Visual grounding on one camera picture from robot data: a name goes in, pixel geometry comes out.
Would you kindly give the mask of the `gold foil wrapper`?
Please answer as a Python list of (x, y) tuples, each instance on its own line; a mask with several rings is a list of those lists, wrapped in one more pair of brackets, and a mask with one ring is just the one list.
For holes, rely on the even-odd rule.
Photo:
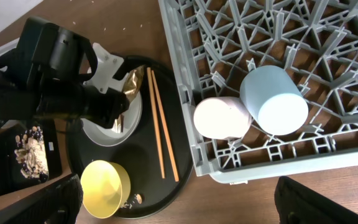
[[(144, 77), (144, 66), (141, 65), (124, 77), (124, 82), (121, 83), (121, 91), (125, 94), (128, 99), (129, 104), (131, 104), (136, 98)], [(122, 133), (124, 131), (124, 113), (121, 113), (117, 119), (114, 121), (114, 126), (112, 130), (115, 133)]]

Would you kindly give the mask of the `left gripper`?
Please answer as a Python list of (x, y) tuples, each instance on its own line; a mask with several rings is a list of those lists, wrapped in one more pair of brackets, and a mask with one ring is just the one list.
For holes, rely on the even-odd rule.
[(85, 86), (84, 90), (85, 107), (82, 118), (102, 128), (112, 128), (115, 119), (129, 108), (129, 100), (123, 92), (108, 88), (106, 93), (100, 93), (94, 86)]

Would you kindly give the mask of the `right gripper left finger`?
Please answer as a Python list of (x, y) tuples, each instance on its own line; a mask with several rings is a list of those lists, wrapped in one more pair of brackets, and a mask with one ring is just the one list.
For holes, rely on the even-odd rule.
[(76, 223), (83, 203), (80, 178), (70, 174), (0, 210), (0, 223)]

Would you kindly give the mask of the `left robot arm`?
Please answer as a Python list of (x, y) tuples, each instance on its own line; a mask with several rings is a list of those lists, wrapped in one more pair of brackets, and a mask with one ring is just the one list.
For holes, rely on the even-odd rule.
[(101, 72), (89, 39), (28, 18), (16, 48), (0, 56), (0, 128), (9, 120), (79, 118), (111, 128), (129, 100), (84, 84)]

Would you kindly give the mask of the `yellow bowl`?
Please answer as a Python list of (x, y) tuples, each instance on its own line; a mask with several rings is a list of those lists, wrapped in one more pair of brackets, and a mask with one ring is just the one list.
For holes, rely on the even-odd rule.
[(97, 160), (89, 163), (80, 179), (83, 205), (96, 218), (109, 218), (129, 198), (131, 181), (123, 166)]

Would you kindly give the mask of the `pink cup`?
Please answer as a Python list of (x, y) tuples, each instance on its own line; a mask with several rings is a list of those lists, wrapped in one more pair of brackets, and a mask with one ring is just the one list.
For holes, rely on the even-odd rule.
[(197, 131), (204, 137), (240, 139), (248, 132), (252, 116), (239, 98), (211, 97), (196, 106), (193, 122)]

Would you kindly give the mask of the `grey plate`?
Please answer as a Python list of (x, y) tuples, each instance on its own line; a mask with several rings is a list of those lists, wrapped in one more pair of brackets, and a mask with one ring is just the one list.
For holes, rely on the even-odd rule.
[(115, 133), (112, 128), (105, 129), (82, 118), (83, 131), (97, 145), (104, 147), (117, 146), (124, 142), (136, 129), (142, 113), (142, 97), (138, 92), (134, 101), (124, 113), (124, 131)]

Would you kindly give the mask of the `blue cup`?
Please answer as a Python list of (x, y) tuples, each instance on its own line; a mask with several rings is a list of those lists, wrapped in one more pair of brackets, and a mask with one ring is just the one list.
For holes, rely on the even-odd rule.
[(308, 105), (288, 73), (265, 65), (249, 72), (240, 87), (240, 99), (266, 133), (286, 135), (300, 129)]

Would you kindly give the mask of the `peanut shells pile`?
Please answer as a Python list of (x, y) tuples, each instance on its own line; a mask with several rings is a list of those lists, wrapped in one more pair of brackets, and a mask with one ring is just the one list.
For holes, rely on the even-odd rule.
[(20, 172), (26, 179), (44, 182), (49, 177), (44, 135), (40, 126), (33, 126), (24, 134), (16, 135), (14, 150)]

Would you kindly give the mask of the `wooden chopstick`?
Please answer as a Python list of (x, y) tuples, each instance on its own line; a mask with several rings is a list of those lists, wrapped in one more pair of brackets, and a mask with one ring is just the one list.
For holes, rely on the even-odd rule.
[(163, 153), (162, 153), (162, 144), (161, 144), (161, 138), (160, 138), (160, 129), (159, 129), (159, 123), (157, 118), (157, 107), (155, 102), (155, 92), (154, 92), (154, 84), (152, 83), (152, 70), (150, 67), (147, 67), (147, 81), (149, 85), (149, 95), (150, 95), (150, 104), (152, 109), (152, 117), (154, 122), (154, 130), (155, 130), (155, 139), (157, 143), (157, 152), (158, 152), (158, 159), (160, 164), (160, 171), (161, 176), (164, 179), (165, 178), (165, 168), (163, 163)]
[(157, 85), (157, 79), (155, 77), (154, 71), (152, 70), (151, 72), (152, 72), (152, 80), (153, 80), (153, 84), (154, 84), (154, 90), (155, 90), (155, 94), (156, 94), (158, 109), (159, 109), (161, 120), (162, 120), (165, 140), (166, 140), (166, 143), (167, 143), (168, 153), (169, 153), (169, 156), (170, 156), (170, 162), (171, 162), (171, 165), (172, 165), (173, 175), (174, 175), (175, 181), (178, 182), (180, 180), (180, 178), (179, 178), (179, 174), (178, 174), (177, 164), (176, 164), (176, 161), (175, 161), (175, 156), (174, 156), (174, 153), (173, 153), (172, 142), (171, 142), (169, 131), (168, 131), (168, 126), (167, 126), (167, 122), (166, 122), (166, 118), (165, 118), (165, 113), (164, 113), (164, 110), (163, 110), (163, 105), (162, 105), (162, 101), (161, 101), (161, 97), (160, 97), (160, 93), (159, 93), (159, 89), (158, 89), (158, 85)]

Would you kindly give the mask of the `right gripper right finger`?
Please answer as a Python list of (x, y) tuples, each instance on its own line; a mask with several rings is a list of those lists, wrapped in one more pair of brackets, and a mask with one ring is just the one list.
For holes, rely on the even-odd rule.
[(301, 183), (281, 176), (274, 200), (280, 224), (358, 224), (358, 214)]

